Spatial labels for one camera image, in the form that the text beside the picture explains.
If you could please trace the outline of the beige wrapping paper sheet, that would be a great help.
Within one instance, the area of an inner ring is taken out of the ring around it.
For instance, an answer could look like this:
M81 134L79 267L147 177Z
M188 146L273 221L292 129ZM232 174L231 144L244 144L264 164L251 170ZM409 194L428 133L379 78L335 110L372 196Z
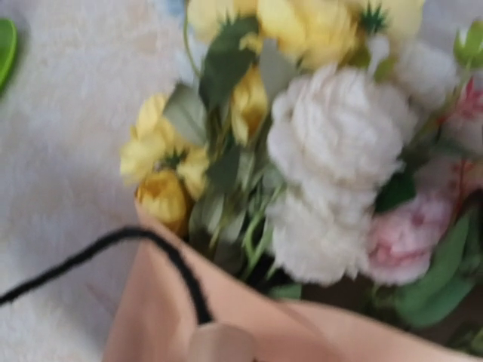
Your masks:
M142 207L141 224L185 256L214 321L199 326L185 283L169 259L142 243L103 358L106 361L478 361L474 326L452 351L329 305L275 301L246 287L186 246Z

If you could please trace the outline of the pink fake flower stem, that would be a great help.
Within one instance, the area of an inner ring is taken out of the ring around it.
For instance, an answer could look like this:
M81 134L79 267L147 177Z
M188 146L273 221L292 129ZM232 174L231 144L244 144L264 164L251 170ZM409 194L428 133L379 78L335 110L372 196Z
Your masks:
M379 284L405 285L424 276L436 246L463 199L482 188L482 86L471 72L397 78L428 113L421 137L406 146L401 175L413 190L372 220L368 275Z

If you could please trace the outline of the white rose fake flower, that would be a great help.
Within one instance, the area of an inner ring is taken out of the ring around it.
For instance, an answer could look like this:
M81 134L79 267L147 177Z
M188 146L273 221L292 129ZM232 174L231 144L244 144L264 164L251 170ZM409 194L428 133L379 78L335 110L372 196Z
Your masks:
M399 159L423 113L397 78L457 72L427 44L401 50L395 83L352 67L321 67L294 79L273 104L267 140L287 181L268 209L275 264L294 280L330 285L368 275L374 202L403 168Z

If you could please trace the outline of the yellow rose fake flower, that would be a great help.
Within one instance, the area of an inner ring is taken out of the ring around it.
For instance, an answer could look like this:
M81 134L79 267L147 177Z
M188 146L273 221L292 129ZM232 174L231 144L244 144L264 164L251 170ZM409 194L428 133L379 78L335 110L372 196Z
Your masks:
M409 38L421 1L184 1L188 74L140 108L120 151L139 205L179 236L194 205L221 203L215 227L245 220L266 166L272 102L293 78L354 64L372 35Z

